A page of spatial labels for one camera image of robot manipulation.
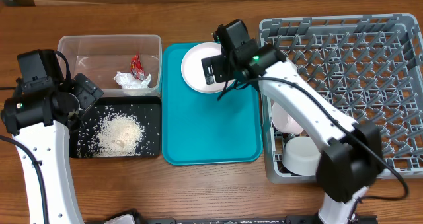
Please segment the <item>white round plate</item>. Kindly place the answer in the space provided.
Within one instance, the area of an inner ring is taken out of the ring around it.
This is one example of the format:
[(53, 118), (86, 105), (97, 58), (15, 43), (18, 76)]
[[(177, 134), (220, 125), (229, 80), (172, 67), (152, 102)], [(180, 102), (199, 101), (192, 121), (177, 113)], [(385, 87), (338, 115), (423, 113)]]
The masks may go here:
[(186, 84), (200, 93), (219, 93), (224, 82), (207, 84), (202, 59), (221, 55), (221, 46), (215, 42), (204, 42), (189, 49), (182, 60), (181, 73)]

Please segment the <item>white napkin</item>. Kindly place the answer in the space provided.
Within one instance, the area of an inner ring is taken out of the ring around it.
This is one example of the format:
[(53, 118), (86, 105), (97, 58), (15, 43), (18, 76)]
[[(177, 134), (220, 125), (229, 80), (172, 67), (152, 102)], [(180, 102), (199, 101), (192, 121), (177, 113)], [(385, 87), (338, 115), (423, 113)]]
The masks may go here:
[(142, 75), (141, 79), (137, 79), (131, 73), (118, 71), (113, 79), (122, 89), (146, 89), (151, 81), (151, 75)]

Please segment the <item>red snack wrapper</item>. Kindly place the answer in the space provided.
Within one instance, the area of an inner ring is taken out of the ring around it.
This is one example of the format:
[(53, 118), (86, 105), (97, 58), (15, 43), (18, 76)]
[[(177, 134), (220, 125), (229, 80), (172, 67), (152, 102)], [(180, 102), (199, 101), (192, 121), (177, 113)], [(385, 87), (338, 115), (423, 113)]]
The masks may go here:
[(145, 80), (145, 71), (140, 60), (140, 55), (135, 55), (132, 58), (130, 62), (130, 73), (134, 79), (138, 79), (140, 81)]

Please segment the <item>pink shallow bowl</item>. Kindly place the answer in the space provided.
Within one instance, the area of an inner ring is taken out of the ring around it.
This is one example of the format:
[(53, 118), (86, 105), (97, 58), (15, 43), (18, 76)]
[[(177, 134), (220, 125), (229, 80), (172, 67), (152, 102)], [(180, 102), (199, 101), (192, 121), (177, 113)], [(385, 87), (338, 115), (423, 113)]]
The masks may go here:
[(293, 133), (299, 135), (304, 129), (278, 104), (273, 103), (272, 123), (281, 133)]

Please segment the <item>grey bowl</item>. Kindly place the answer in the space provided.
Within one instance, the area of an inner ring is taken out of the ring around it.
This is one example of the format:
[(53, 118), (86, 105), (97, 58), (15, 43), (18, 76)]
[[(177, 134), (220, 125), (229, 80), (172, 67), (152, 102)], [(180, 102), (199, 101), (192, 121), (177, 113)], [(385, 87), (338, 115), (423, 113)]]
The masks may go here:
[(294, 174), (312, 176), (320, 158), (321, 153), (310, 137), (295, 137), (285, 144), (282, 164)]

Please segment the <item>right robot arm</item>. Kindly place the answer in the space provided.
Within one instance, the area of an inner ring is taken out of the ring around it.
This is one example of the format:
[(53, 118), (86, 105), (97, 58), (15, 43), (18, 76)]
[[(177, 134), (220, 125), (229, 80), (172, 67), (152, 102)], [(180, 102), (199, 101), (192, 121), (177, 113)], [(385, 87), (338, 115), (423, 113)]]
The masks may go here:
[(315, 176), (325, 197), (317, 223), (351, 223), (358, 200), (385, 166), (377, 125), (360, 124), (327, 102), (272, 44), (222, 48), (201, 63), (206, 77), (252, 85), (293, 117), (321, 153)]

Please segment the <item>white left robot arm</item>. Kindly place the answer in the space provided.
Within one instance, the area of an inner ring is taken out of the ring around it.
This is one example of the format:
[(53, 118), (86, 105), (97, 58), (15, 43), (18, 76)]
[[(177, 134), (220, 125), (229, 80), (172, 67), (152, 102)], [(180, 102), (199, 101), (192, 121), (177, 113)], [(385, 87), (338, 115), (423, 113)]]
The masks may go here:
[(36, 90), (8, 98), (1, 118), (17, 148), (31, 223), (82, 223), (71, 168), (71, 127), (104, 94), (82, 73), (66, 85), (45, 77)]

